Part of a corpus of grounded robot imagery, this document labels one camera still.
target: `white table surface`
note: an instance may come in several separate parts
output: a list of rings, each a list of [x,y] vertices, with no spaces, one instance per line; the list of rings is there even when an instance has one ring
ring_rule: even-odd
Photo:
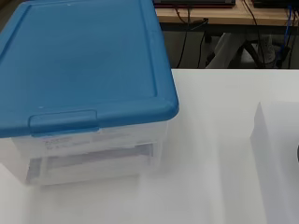
[[[28,188],[0,166],[0,223],[265,224],[249,143],[255,109],[263,100],[299,101],[299,73],[173,73],[180,112],[158,172]]]

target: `floor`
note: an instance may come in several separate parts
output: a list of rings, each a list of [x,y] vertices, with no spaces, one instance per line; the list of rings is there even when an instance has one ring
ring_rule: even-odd
[[[179,61],[179,56],[181,54],[183,40],[184,40],[184,33],[183,32],[164,32],[164,40],[165,46],[168,53],[170,64],[173,68],[176,68]],[[203,33],[188,33],[186,47],[184,50],[183,58],[179,68],[197,68],[197,63],[199,59],[199,47],[200,41],[203,36]],[[282,42],[283,35],[273,35],[273,41]],[[203,42],[202,46],[202,57],[199,68],[204,69],[206,67],[206,57],[211,52],[218,43],[219,38],[213,37],[212,42],[210,44],[206,44],[205,41]],[[250,58],[250,56],[243,52],[242,60],[240,63],[236,63],[232,61],[229,68],[237,69],[254,69],[256,68],[255,63]],[[282,68],[288,67],[289,56],[286,59],[285,63],[282,65]],[[295,48],[292,53],[292,66],[291,69],[299,69],[299,38],[296,39]]]

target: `plastic storage bin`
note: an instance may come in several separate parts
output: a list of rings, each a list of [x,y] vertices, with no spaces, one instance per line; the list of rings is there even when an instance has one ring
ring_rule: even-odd
[[[0,161],[27,184],[155,167],[178,98],[151,1],[21,4],[0,35],[0,105],[16,146]]]

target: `white box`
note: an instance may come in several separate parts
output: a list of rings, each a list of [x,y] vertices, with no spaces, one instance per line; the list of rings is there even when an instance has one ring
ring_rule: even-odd
[[[299,223],[299,103],[258,106],[251,145],[269,224]]]

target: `blue lid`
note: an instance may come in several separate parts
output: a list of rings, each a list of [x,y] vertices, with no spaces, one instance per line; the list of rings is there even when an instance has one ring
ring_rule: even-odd
[[[0,137],[78,133],[178,112],[151,0],[22,3],[0,34]]]

